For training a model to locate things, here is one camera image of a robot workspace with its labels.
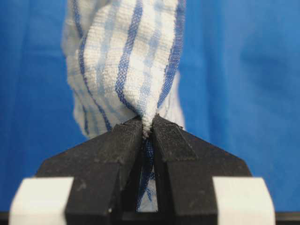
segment white towel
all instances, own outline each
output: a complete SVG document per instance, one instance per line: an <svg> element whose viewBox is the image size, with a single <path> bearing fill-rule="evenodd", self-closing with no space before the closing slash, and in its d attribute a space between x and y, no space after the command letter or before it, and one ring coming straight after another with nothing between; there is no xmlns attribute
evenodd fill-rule
<svg viewBox="0 0 300 225"><path fill-rule="evenodd" d="M172 83L185 1L68 0L67 8L62 47L83 134L93 138L140 115L147 138L156 113L184 126L179 75Z"/></svg>

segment blue striped fabric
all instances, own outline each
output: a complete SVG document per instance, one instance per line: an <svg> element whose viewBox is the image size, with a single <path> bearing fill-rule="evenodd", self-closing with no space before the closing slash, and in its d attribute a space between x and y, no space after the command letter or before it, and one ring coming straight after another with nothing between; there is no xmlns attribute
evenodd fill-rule
<svg viewBox="0 0 300 225"><path fill-rule="evenodd" d="M68 1L62 47L82 132L93 138L136 115L142 118L138 210L157 210L153 148L147 140L155 114L183 121L172 84L184 8L184 0Z"/></svg>

